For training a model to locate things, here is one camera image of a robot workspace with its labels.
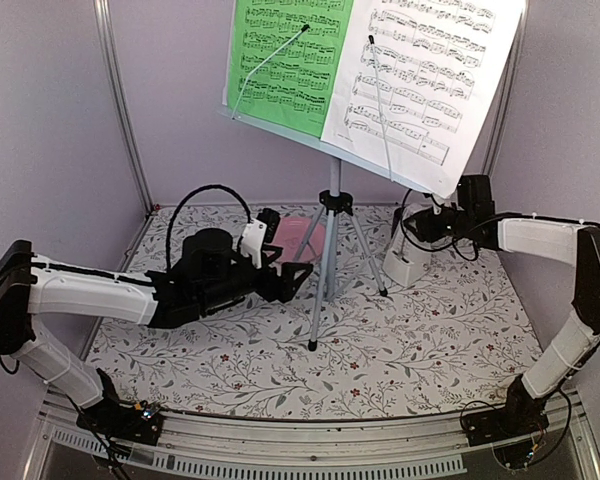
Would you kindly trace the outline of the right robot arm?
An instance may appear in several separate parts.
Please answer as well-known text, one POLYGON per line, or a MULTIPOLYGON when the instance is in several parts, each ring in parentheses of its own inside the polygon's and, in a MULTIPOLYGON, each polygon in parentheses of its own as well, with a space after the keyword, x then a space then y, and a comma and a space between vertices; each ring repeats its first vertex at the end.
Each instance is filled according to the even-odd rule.
POLYGON ((489 177, 473 174, 461 176, 455 200, 436 200, 429 208, 404 215, 398 227, 421 250, 438 251, 440 240, 448 247, 468 240, 476 251, 531 255, 574 268, 573 300, 563 327, 509 385, 503 407, 485 419, 469 415, 465 422, 474 429, 492 424, 507 436, 542 428, 547 400, 600 346, 600 222, 499 213, 489 177))

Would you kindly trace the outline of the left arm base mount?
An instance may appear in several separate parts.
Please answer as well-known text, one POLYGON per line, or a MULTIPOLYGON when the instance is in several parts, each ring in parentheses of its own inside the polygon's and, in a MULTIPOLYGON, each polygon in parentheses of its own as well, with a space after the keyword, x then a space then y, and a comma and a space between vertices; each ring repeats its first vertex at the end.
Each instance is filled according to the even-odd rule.
POLYGON ((164 417, 158 404, 146 400, 131 405, 123 402, 111 378, 97 369, 103 385, 103 399, 89 408, 78 408, 76 425, 91 433, 156 446, 162 432, 164 417))

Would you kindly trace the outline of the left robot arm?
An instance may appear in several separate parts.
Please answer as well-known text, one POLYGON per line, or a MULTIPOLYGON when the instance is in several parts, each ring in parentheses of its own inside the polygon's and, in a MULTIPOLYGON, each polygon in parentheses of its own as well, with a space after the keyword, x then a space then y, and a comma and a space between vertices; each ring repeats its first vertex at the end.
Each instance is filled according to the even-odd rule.
POLYGON ((123 274, 56 263, 15 241, 0 259, 0 356, 33 370, 63 391, 108 434, 128 426, 106 374, 85 365, 38 321, 42 314, 107 317, 151 329, 177 329, 231 308, 251 294, 292 300, 313 271, 275 262, 282 250, 264 235, 206 228, 185 238, 180 259, 164 272, 123 274))

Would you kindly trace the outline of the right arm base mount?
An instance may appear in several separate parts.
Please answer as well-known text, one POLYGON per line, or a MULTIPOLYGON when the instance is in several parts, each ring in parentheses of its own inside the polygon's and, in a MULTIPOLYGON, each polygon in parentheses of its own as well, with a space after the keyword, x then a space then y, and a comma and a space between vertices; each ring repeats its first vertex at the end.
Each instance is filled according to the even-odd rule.
POLYGON ((459 421, 471 447, 525 437, 525 440, 492 451, 496 461, 509 470, 526 469, 531 465, 549 427, 543 411, 532 413, 530 417, 511 416, 505 407, 495 407, 481 400, 467 403, 461 410, 459 421))

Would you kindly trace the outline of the green sheet music paper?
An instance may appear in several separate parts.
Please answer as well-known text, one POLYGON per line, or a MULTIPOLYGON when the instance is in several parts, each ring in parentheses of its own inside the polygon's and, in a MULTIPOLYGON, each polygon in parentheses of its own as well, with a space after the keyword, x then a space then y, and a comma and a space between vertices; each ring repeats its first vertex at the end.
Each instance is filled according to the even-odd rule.
POLYGON ((351 1, 236 1, 223 104, 318 138, 331 102, 351 1))

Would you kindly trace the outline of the white metronome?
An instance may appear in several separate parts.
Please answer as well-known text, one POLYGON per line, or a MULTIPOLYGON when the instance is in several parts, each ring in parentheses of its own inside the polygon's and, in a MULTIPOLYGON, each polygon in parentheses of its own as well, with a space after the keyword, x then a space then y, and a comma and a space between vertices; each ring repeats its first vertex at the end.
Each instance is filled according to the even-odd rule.
POLYGON ((402 287, 412 287, 428 271, 432 254, 420 244, 413 245, 396 231, 383 261, 383 271, 402 287))

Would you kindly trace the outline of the white sheet music paper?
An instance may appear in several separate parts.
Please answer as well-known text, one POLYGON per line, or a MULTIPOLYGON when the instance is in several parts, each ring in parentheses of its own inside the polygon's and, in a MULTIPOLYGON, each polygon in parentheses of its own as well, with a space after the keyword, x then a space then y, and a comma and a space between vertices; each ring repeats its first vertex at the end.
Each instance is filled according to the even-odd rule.
POLYGON ((523 1, 356 1, 321 139, 450 197, 503 75, 523 1))

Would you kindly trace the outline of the grey perforated music stand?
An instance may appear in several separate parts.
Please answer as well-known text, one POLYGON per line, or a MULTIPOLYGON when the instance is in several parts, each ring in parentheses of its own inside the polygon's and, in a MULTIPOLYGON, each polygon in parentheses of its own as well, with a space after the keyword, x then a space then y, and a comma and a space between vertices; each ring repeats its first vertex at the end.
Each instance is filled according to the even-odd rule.
MULTIPOLYGON (((478 171, 481 172, 488 137, 491 130, 491 125, 494 118, 494 107, 497 103, 497 90, 493 102, 488 111, 481 133, 471 153, 469 162, 465 168, 465 172, 478 171)), ((321 136, 318 138, 308 134, 297 132, 289 128, 266 122, 261 119, 247 116, 245 118, 236 118, 229 108, 224 105, 226 114, 234 120, 252 125, 256 128, 271 132, 280 137, 289 139, 299 144, 305 145, 318 152, 327 154, 331 158, 330 185, 327 190, 323 191, 319 197, 319 207, 313 216, 314 223, 324 223, 326 226, 326 237, 322 252, 320 276, 318 287, 315 295, 315 305, 313 308, 312 325, 318 326, 322 306, 326 301, 333 299, 338 291, 336 287, 336 252, 337 252, 337 234, 339 227, 339 219, 341 216, 351 215, 353 212, 353 199, 351 195, 344 192, 342 188, 342 167, 344 164, 352 164, 366 171, 384 177, 391 182, 403 186, 409 191, 420 191, 418 188, 411 185, 404 185, 389 178, 385 170, 380 167, 360 159, 340 148, 334 147, 322 141, 321 136)))

